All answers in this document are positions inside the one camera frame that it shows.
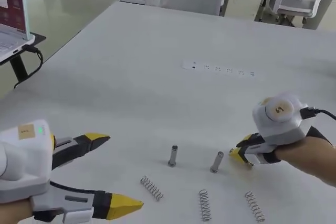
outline black stand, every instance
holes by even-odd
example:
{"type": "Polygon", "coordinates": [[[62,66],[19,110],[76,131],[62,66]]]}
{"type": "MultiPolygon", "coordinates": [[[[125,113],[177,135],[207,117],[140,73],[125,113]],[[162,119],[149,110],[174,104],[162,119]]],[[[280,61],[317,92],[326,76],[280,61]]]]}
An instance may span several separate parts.
{"type": "MultiPolygon", "coordinates": [[[[31,33],[31,34],[35,35],[35,41],[32,44],[33,46],[39,44],[40,42],[42,42],[46,39],[45,36],[42,36],[40,34],[34,34],[34,33],[31,33]]],[[[10,56],[6,60],[0,62],[0,65],[3,65],[3,64],[5,64],[9,61],[11,62],[10,64],[12,65],[15,76],[16,76],[16,78],[19,82],[25,80],[28,77],[27,70],[26,70],[25,65],[23,64],[23,61],[22,61],[22,58],[21,58],[21,54],[23,52],[25,52],[25,50],[21,50],[21,51],[15,53],[14,55],[10,56]]]]}

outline computer cable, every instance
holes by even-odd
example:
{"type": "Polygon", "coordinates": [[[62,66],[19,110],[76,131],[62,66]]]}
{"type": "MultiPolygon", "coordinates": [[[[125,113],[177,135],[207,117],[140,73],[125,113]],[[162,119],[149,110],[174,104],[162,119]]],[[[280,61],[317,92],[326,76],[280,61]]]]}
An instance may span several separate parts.
{"type": "Polygon", "coordinates": [[[39,66],[38,66],[33,72],[31,72],[31,73],[30,73],[24,80],[19,81],[18,83],[16,83],[16,84],[14,85],[14,88],[16,88],[16,87],[17,87],[19,84],[21,84],[22,82],[28,80],[28,79],[29,79],[30,77],[32,77],[34,74],[36,74],[36,73],[41,69],[41,67],[42,67],[42,65],[43,65],[43,54],[41,53],[41,51],[40,51],[38,48],[36,48],[36,47],[34,47],[34,46],[32,46],[32,45],[23,45],[23,46],[22,46],[22,50],[25,50],[25,51],[27,51],[27,52],[32,52],[32,53],[36,54],[37,57],[38,57],[39,60],[40,60],[40,64],[39,64],[39,66]]]}

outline glossy tile floor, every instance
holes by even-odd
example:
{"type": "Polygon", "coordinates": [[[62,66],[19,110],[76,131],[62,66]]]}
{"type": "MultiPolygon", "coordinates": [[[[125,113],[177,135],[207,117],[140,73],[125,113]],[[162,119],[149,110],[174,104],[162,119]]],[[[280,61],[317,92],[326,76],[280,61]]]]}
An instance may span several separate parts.
{"type": "MultiPolygon", "coordinates": [[[[38,45],[45,59],[53,55],[74,35],[102,13],[113,0],[27,0],[30,31],[47,40],[38,45]]],[[[35,55],[22,54],[28,72],[39,60],[35,55]]],[[[10,63],[0,67],[0,98],[17,82],[10,63]]]]}

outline laptop screen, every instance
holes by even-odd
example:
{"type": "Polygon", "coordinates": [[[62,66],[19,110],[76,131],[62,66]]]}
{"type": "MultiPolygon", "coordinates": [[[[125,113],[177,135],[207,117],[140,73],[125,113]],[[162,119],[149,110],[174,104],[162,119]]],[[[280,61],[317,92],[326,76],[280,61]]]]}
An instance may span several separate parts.
{"type": "Polygon", "coordinates": [[[23,0],[0,0],[0,24],[26,32],[23,0]]]}

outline black cable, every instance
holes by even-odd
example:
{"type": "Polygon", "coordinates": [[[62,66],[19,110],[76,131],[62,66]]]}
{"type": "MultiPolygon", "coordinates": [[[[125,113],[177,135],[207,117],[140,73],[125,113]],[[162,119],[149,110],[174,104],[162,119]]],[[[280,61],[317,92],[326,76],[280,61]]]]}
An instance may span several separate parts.
{"type": "Polygon", "coordinates": [[[21,84],[22,82],[28,80],[30,77],[32,77],[34,74],[36,74],[42,67],[43,65],[43,54],[41,53],[40,50],[38,50],[38,48],[32,46],[32,45],[23,45],[22,49],[27,51],[27,52],[32,52],[35,53],[37,55],[37,57],[40,59],[40,65],[33,71],[31,72],[24,80],[19,81],[18,83],[16,83],[14,85],[14,88],[16,88],[19,84],[21,84]]]}
{"type": "Polygon", "coordinates": [[[327,110],[314,109],[314,113],[315,113],[315,114],[323,113],[323,114],[326,114],[326,115],[330,116],[330,117],[333,118],[334,120],[336,120],[336,115],[330,113],[330,112],[327,111],[327,110]]]}

